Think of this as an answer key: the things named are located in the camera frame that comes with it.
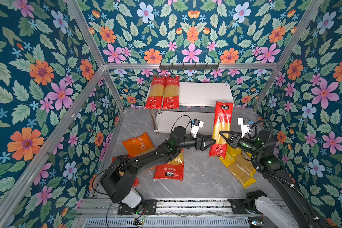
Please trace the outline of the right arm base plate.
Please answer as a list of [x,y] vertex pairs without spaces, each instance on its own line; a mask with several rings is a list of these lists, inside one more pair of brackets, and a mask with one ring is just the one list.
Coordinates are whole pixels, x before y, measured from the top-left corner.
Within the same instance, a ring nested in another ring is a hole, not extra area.
[[244,199],[228,199],[231,204],[233,214],[246,214],[245,200]]

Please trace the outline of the red spaghetti bag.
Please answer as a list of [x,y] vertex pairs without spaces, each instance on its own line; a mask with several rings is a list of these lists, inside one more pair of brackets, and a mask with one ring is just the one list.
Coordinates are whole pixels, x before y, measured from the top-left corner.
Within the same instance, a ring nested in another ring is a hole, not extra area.
[[168,76],[163,96],[162,108],[164,110],[179,109],[180,77]]
[[231,128],[231,120],[233,114],[233,102],[217,101],[215,106],[215,116],[213,124],[212,139],[216,142],[211,146],[209,157],[221,157],[225,159],[227,153],[227,142],[223,136],[228,137],[229,134],[220,134],[220,131],[229,132]]
[[165,84],[165,76],[154,76],[146,100],[146,109],[161,109]]

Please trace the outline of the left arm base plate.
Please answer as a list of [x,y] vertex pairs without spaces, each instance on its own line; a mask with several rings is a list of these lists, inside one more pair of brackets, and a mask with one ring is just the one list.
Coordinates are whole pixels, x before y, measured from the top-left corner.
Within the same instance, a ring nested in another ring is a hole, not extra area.
[[121,202],[118,208],[118,215],[155,215],[157,208],[157,200],[146,199],[142,200],[134,208]]

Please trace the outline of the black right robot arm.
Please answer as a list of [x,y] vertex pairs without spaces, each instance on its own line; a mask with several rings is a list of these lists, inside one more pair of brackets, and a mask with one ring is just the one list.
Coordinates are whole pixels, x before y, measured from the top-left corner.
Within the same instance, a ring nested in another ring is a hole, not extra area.
[[274,154],[276,145],[273,139],[273,126],[269,120],[256,121],[251,128],[255,130],[259,123],[266,123],[269,130],[256,132],[253,137],[243,133],[219,131],[218,134],[232,148],[239,148],[251,154],[250,161],[279,193],[290,210],[287,214],[274,204],[262,191],[250,192],[246,196],[245,207],[248,211],[257,211],[267,216],[279,228],[328,228],[329,223],[314,209],[304,194],[293,183],[283,162]]

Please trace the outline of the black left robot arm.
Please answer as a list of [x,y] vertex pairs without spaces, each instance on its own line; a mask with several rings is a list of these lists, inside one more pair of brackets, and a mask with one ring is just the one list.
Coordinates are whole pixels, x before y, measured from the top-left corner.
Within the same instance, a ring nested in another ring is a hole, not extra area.
[[133,189],[138,174],[171,162],[182,149],[205,151],[215,143],[216,140],[207,135],[198,134],[194,137],[187,134],[183,126],[178,126],[170,133],[170,138],[155,150],[137,157],[116,157],[99,182],[112,203],[124,204],[132,214],[139,214],[144,208],[144,198]]

